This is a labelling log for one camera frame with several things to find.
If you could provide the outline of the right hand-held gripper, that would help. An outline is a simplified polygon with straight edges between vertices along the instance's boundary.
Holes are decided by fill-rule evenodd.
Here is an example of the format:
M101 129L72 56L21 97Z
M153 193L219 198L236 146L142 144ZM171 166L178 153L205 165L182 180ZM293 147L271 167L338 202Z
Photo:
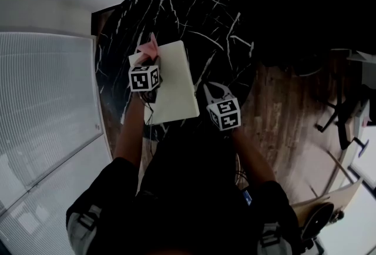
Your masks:
M207 110L211 121L219 131L237 128L241 125L241 113L237 98L233 97L230 89L217 82L203 85L207 100ZM215 99L225 99L215 103Z

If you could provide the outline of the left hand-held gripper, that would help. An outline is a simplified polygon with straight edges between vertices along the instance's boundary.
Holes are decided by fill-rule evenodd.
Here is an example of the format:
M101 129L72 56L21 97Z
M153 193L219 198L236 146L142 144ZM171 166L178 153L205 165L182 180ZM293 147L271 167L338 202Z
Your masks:
M133 66L129 71L129 83L132 92L152 91L160 85L161 58L157 55L152 66Z

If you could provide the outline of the pink cloth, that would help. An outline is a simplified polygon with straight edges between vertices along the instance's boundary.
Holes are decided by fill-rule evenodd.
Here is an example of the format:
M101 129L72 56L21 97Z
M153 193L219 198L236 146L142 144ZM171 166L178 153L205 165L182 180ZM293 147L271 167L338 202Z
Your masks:
M154 64L159 56L159 47L155 34L152 32L150 34L150 41L139 45L137 49L141 53L141 56L136 61L137 65L142 65L145 62Z

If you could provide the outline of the cream rectangular board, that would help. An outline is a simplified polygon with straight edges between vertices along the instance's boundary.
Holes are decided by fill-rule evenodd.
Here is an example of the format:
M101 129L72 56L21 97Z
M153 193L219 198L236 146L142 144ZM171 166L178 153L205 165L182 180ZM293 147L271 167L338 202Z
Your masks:
M145 106L147 125L196 118L200 115L183 41L159 46L162 83L155 103Z

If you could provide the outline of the person's left forearm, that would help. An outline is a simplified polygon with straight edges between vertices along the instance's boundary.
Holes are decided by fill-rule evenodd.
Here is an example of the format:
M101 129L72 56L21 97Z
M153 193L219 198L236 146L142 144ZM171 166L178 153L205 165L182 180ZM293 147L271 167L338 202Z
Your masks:
M115 159L126 159L137 169L142 157L144 114L145 104L137 93L132 93L114 152Z

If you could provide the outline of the person's right forearm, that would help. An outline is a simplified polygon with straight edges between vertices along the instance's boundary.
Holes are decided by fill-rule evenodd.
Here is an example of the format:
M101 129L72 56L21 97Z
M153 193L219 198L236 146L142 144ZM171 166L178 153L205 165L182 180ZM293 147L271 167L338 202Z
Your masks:
M268 161L252 145L240 127L232 131L231 139L252 188L257 188L265 182L276 181Z

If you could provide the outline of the black office chair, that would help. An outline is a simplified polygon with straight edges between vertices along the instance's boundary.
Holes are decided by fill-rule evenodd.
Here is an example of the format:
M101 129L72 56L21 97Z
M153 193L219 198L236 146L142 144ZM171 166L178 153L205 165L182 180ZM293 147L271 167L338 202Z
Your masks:
M332 49L376 55L376 0L244 0L254 49L267 66Z

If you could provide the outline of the small blue device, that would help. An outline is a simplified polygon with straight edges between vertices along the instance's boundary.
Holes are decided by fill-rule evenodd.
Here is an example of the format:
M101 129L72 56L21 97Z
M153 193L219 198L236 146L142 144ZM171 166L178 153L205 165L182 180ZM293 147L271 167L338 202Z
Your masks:
M243 197L244 197L247 205L250 206L253 199L251 197L251 194L249 193L249 190L248 189L243 189L241 192L243 194Z

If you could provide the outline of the person's black clothing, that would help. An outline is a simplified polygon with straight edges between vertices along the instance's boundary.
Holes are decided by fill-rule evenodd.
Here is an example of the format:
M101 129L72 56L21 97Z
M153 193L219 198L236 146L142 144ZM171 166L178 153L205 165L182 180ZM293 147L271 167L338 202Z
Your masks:
M143 179L126 159L107 165L66 212L75 255L300 255L283 188L252 188L231 138L199 143L165 140Z

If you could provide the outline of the white window blinds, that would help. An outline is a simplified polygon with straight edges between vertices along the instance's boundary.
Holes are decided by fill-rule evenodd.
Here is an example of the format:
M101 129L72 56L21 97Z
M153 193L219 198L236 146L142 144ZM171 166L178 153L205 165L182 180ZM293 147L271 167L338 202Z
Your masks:
M93 40L0 32L0 245L74 255L68 207L109 161Z

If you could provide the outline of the black metal legs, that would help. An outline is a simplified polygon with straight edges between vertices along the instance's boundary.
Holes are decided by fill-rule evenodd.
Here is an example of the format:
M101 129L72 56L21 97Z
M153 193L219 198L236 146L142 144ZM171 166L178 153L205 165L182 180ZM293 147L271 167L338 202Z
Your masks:
M341 92L337 93L337 103L335 105L327 101L323 103L331 108L334 108L334 113L331 115L331 117L324 126L321 126L317 123L314 126L319 132L323 133L329 127L329 125L334 123L338 129L340 147L342 150L345 150L350 145L350 141L347 138L345 124L347 120L350 118L353 109L350 106L349 102L342 102Z

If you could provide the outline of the white box with pink patch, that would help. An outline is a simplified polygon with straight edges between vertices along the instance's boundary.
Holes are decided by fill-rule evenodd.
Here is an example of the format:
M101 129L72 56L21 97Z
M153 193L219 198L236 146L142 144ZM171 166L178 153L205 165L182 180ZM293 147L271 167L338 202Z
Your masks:
M348 141L352 141L354 137L361 139L363 130L368 123L369 114L370 101L358 102L345 124Z

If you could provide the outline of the light wooden board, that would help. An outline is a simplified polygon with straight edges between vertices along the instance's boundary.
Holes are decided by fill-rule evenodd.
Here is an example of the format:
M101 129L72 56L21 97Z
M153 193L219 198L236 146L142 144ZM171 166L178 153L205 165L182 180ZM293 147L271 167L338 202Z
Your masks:
M304 202L292 204L298 221L303 224L308 218L310 212L323 203L332 203L334 205L334 210L345 209L350 203L351 199L356 194L358 188L362 184L363 178L358 179L354 183L350 183L344 187L341 187L333 192L326 193L320 197L313 198L311 200L306 200Z

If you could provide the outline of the white desk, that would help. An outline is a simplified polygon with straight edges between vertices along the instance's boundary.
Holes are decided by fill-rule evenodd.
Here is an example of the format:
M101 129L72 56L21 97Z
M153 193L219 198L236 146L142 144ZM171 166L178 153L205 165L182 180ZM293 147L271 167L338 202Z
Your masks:
M350 49L346 71L351 92L365 85L376 90L376 55Z

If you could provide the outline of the black round disc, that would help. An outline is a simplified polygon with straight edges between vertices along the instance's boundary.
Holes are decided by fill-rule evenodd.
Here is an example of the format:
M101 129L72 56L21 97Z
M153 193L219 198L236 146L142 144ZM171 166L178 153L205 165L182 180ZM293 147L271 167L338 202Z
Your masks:
M343 218L344 211L342 208L335 210L333 203L325 202L317 205L308 215L301 230L302 242L312 240L326 225L336 223Z

